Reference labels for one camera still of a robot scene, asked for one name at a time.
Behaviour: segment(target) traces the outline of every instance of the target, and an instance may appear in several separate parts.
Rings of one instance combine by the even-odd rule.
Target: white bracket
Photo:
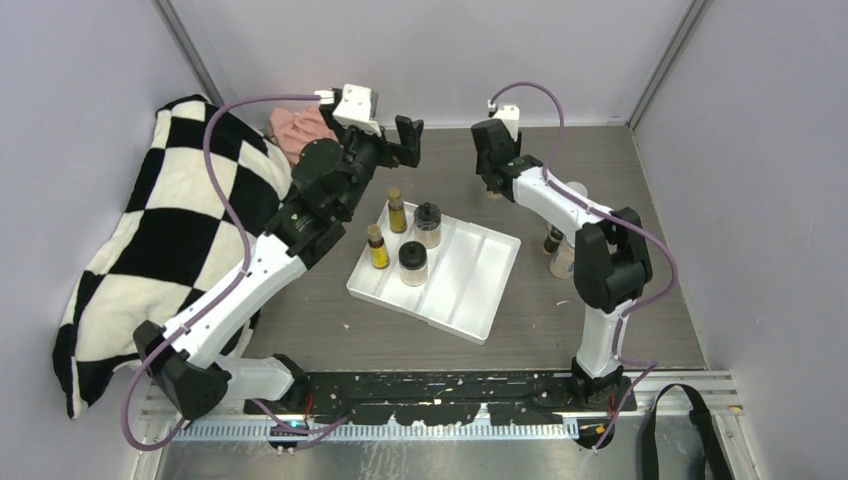
[[[497,105],[497,110],[495,111],[495,115],[492,118],[497,118],[503,122],[506,126],[506,129],[509,130],[509,136],[512,137],[516,142],[518,141],[518,117],[521,114],[521,111],[518,109],[518,105],[514,105],[511,103],[505,103],[503,105]]]
[[[367,87],[347,84],[342,89],[342,101],[333,110],[333,118],[344,127],[354,126],[379,137],[383,132],[374,120],[376,109],[376,92]]]

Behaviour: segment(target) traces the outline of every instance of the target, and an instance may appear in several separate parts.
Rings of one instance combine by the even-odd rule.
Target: checkered blanket
[[[71,418],[100,398],[116,369],[139,365],[132,333],[141,322],[161,325],[242,258],[238,231],[203,162],[203,131],[215,111],[196,95],[157,112],[126,211],[77,282],[53,350]],[[282,151],[230,114],[217,123],[211,150],[224,192],[250,234],[259,235],[291,184]],[[223,354],[241,355],[257,318]]]

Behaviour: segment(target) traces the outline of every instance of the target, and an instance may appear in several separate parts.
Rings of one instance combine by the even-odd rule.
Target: small bottle
[[[403,197],[397,187],[389,189],[389,228],[393,233],[404,233],[407,228]]]
[[[368,227],[368,247],[374,268],[383,269],[389,266],[389,251],[386,249],[386,241],[383,240],[379,225]]]
[[[427,283],[427,248],[421,242],[406,242],[398,249],[400,279],[410,287]]]
[[[574,245],[568,239],[559,244],[551,259],[551,273],[563,280],[574,275]]]
[[[442,241],[442,212],[432,203],[419,205],[413,215],[415,238],[427,248],[436,248]]]
[[[564,235],[558,228],[551,226],[550,231],[548,231],[548,236],[545,237],[545,243],[542,244],[542,252],[549,257],[553,255],[554,252],[557,251],[559,244],[562,242],[563,236]]]

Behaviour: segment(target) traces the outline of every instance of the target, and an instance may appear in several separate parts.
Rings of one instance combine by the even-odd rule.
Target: cable clip
[[[321,97],[321,105],[332,105],[336,102],[336,94],[332,90],[315,90],[315,95]]]
[[[595,202],[593,202],[593,201],[591,201],[587,198],[586,199],[586,208],[584,208],[584,210],[586,211],[587,215],[595,215],[595,212],[592,211],[592,210],[595,210]]]

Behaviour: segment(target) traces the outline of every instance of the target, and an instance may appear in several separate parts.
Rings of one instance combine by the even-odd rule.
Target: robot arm
[[[575,398],[588,402],[620,384],[623,367],[614,345],[620,345],[627,318],[622,313],[642,295],[652,269],[645,239],[613,224],[551,188],[567,191],[594,209],[641,225],[632,209],[613,211],[596,204],[560,182],[546,181],[542,162],[520,155],[519,110],[515,105],[490,105],[492,118],[472,126],[477,149],[477,174],[490,192],[501,194],[555,225],[575,246],[574,284],[586,303],[583,339],[572,360]],[[616,325],[623,322],[616,341]]]
[[[339,142],[322,139],[304,147],[292,170],[292,187],[256,239],[241,283],[186,330],[186,321],[240,273],[240,262],[163,327],[147,321],[133,334],[145,358],[165,338],[183,330],[153,361],[149,373],[188,420],[205,415],[222,400],[283,399],[297,406],[306,380],[287,357],[228,359],[220,355],[221,349],[266,301],[315,266],[341,239],[342,224],[353,217],[377,167],[415,168],[420,161],[420,120],[396,117],[401,143],[389,142],[373,120],[376,93],[355,85],[316,93]]]

